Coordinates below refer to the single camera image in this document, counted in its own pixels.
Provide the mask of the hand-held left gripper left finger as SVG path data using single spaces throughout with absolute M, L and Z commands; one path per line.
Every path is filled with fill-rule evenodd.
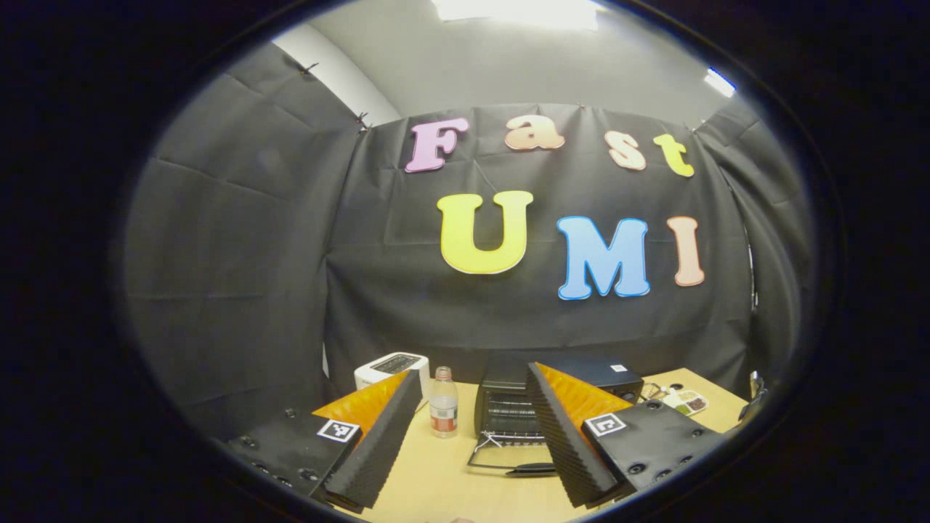
M 419 372 L 405 370 L 219 446 L 292 498 L 361 513 L 378 500 L 421 400 Z

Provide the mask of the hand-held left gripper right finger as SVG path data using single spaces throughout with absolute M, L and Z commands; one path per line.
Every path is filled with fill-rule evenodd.
M 525 390 L 575 507 L 650 490 L 727 440 L 662 400 L 631 403 L 539 362 Z

